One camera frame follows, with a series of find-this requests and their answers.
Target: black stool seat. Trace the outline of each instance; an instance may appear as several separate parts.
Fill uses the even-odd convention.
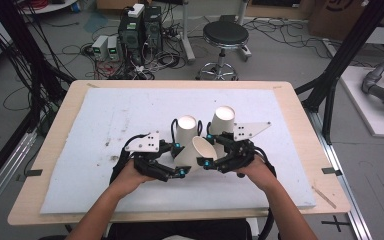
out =
[[[203,31],[205,40],[226,46],[244,45],[249,36],[244,27],[227,21],[209,23],[205,25]]]

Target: white cup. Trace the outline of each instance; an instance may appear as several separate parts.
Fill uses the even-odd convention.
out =
[[[220,135],[225,132],[233,132],[235,123],[235,111],[228,106],[222,106],[216,109],[213,120],[211,121],[209,132],[212,135]]]
[[[202,137],[195,136],[192,141],[177,155],[174,159],[176,166],[191,166],[189,172],[194,172],[201,169],[197,163],[197,157],[213,158],[217,159],[216,150],[213,148],[207,140]]]
[[[192,138],[197,135],[197,124],[194,117],[186,115],[177,120],[176,142],[180,146],[187,146]]]

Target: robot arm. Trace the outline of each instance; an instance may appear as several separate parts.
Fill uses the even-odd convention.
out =
[[[276,176],[275,169],[268,161],[265,152],[261,148],[254,146],[254,143],[249,140],[270,127],[270,125],[270,122],[235,124],[233,133],[223,132],[221,135],[208,134],[206,139],[211,144],[217,142],[224,146],[226,156],[216,160],[198,158],[198,165],[202,166],[205,170],[214,169],[221,173],[227,173],[248,166],[254,160],[254,155],[260,154],[263,156],[270,171]]]
[[[373,71],[369,72],[363,80],[361,90],[364,93],[373,95],[384,103],[384,88],[379,87],[376,83],[382,78],[384,71],[384,62],[379,64]]]
[[[167,182],[171,178],[184,178],[189,172],[190,166],[181,166],[174,169],[164,166],[156,159],[162,154],[169,152],[172,144],[159,140],[158,132],[146,135],[137,135],[130,138],[120,153],[117,164],[113,167],[110,183],[123,170],[126,163],[133,159],[135,169],[143,175],[153,177]],[[130,153],[130,150],[141,149],[141,151]]]

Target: table leg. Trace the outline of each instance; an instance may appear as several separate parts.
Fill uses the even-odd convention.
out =
[[[183,49],[185,49],[188,63],[193,63],[195,62],[195,55],[193,54],[188,38],[188,4],[188,0],[183,0],[183,32],[180,33],[180,38],[182,39]]]
[[[244,23],[245,11],[248,5],[248,0],[242,0],[238,12],[238,24],[242,25]],[[251,51],[245,45],[242,48],[238,49],[239,53],[245,58],[245,62],[248,61],[248,58],[252,56]]]

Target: white plastic part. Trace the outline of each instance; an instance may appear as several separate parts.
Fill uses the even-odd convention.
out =
[[[216,150],[202,137],[194,137],[192,141],[174,159],[176,166],[191,166],[189,172],[202,169],[198,165],[197,157],[217,159]]]
[[[135,10],[127,12],[127,15],[129,15],[129,17],[138,18],[140,14],[143,12],[145,5],[140,3],[135,3],[135,5],[133,5],[133,8]]]
[[[235,123],[235,110],[229,106],[216,109],[210,125],[210,134],[219,135],[223,132],[232,132]]]
[[[176,128],[176,142],[181,146],[186,146],[192,138],[198,135],[196,119],[190,115],[182,116],[178,119]]]
[[[159,146],[160,133],[156,131],[143,138],[134,139],[125,149],[129,152],[158,152]]]
[[[233,139],[235,142],[250,139],[271,126],[271,122],[235,123],[233,126]]]

